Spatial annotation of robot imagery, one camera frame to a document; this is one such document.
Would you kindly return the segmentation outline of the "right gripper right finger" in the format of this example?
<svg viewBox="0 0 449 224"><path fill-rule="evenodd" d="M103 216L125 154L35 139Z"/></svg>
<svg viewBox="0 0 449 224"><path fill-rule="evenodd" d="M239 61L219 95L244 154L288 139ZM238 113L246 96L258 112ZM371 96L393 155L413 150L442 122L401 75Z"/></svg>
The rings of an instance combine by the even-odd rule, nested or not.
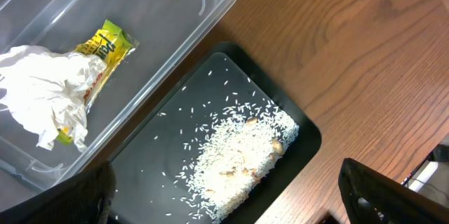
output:
<svg viewBox="0 0 449 224"><path fill-rule="evenodd" d="M338 178L351 223L448 223L448 208L346 158Z"/></svg>

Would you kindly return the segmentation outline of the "yellow green snack wrapper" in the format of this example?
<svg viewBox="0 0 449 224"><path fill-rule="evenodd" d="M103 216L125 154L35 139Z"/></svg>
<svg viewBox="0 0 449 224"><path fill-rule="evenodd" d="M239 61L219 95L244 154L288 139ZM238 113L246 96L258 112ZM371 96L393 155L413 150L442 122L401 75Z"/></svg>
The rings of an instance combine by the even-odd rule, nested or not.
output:
<svg viewBox="0 0 449 224"><path fill-rule="evenodd" d="M87 66L62 80L63 93L68 95L70 104L63 118L57 120L58 141L84 147L89 109L115 69L138 45L137 40L106 20L92 38L77 45L67 56L72 62L85 62Z"/></svg>

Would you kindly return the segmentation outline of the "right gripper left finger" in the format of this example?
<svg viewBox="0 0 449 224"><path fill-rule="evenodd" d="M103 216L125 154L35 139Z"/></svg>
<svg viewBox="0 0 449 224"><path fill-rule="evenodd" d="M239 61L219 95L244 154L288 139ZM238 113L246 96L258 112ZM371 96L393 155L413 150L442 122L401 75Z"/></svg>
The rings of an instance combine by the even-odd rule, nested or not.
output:
<svg viewBox="0 0 449 224"><path fill-rule="evenodd" d="M111 162L82 171L1 212L2 223L107 223L116 189Z"/></svg>

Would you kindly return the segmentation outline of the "white tissue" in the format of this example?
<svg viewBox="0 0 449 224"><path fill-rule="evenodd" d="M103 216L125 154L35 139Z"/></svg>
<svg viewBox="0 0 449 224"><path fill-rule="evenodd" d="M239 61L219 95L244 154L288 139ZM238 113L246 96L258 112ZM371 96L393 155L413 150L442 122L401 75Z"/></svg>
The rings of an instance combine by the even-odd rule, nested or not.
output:
<svg viewBox="0 0 449 224"><path fill-rule="evenodd" d="M62 136L83 152L88 134L84 96L106 68L96 55L12 47L1 54L1 104L26 131L38 135L37 146L52 150Z"/></svg>

